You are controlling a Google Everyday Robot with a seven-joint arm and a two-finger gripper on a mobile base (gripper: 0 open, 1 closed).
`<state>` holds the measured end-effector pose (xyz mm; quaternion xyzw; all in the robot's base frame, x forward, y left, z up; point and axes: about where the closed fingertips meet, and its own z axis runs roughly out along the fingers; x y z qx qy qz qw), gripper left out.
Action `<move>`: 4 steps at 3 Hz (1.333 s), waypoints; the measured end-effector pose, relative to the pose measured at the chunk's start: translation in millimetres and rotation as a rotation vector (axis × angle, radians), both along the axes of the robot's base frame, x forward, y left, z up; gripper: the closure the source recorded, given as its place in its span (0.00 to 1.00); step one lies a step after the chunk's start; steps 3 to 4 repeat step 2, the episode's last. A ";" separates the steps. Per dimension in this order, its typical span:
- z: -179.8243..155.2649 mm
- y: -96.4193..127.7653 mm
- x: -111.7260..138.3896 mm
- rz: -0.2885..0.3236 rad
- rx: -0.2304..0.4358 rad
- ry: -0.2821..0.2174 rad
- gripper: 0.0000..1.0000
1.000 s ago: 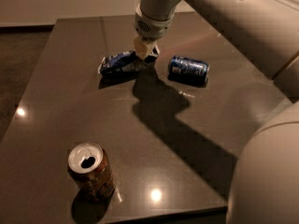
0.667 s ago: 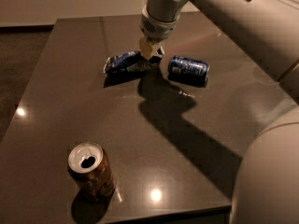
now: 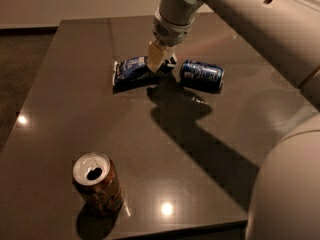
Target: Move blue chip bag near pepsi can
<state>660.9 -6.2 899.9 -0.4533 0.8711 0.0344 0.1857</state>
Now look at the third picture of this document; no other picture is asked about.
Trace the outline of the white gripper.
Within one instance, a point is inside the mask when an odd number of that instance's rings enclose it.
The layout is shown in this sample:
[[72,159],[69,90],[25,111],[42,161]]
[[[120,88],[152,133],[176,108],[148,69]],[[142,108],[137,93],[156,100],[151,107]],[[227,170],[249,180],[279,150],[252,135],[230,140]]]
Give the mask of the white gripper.
[[166,46],[173,47],[180,44],[191,29],[193,22],[194,20],[191,20],[186,25],[177,25],[163,18],[159,11],[155,12],[152,32],[157,40],[150,42],[148,46],[147,65],[150,70],[156,72],[164,60],[167,65],[177,64],[175,50],[166,51]]

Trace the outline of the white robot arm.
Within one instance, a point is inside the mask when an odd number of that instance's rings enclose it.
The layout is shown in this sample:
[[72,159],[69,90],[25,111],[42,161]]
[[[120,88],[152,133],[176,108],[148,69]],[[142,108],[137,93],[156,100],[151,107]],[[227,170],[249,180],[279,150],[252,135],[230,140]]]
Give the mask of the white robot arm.
[[[155,13],[156,37],[149,48],[154,67],[181,43],[194,15],[207,4],[266,59],[292,88],[319,105],[319,4],[316,0],[161,0]],[[319,119],[312,117],[284,136],[255,169],[211,138],[185,115],[178,88],[151,90],[152,100],[178,128],[178,140],[211,177],[248,211],[246,240],[320,240]],[[221,123],[245,138],[265,120],[275,126],[293,97],[281,92],[257,68],[242,67],[227,89]]]

